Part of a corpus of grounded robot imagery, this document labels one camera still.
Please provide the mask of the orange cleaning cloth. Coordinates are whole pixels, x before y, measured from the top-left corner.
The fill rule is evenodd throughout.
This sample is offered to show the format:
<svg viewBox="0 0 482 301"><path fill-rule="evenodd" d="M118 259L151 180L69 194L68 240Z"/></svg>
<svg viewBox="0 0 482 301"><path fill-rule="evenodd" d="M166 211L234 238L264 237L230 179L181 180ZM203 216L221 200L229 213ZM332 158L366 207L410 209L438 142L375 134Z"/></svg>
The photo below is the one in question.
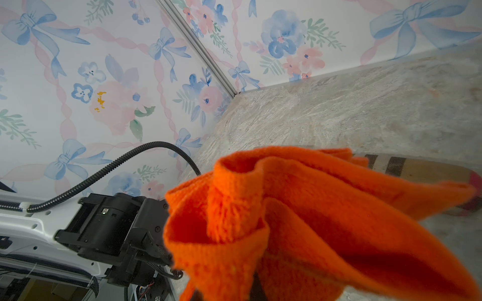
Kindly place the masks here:
<svg viewBox="0 0 482 301"><path fill-rule="evenodd" d="M166 194L164 244L189 276L181 300L336 300L347 286L401 300L480 300L419 221L469 184L370 170L350 149L272 146L220 158Z"/></svg>

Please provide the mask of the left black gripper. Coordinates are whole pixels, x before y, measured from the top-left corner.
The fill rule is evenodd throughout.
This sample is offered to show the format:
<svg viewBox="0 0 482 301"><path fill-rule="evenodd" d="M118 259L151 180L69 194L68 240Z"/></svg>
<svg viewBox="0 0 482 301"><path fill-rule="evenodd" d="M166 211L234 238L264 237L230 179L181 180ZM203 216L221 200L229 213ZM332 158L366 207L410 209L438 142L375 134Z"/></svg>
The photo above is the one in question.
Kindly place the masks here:
<svg viewBox="0 0 482 301"><path fill-rule="evenodd" d="M66 219L54 238L79 257L108 265L105 279L124 289L125 300L178 300L174 283L183 272L173 267L163 240L168 210L164 199L90 194L54 208Z"/></svg>

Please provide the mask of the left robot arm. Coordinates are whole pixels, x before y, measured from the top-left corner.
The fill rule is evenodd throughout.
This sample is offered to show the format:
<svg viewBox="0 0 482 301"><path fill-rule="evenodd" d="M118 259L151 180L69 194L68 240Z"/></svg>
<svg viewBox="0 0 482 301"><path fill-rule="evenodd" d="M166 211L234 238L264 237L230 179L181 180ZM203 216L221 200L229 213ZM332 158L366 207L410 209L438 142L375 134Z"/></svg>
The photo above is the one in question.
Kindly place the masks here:
<svg viewBox="0 0 482 301"><path fill-rule="evenodd" d="M165 200L90 194L38 213L40 200L2 191L1 274L85 287L122 287L125 299L178 300L183 277L163 243Z"/></svg>

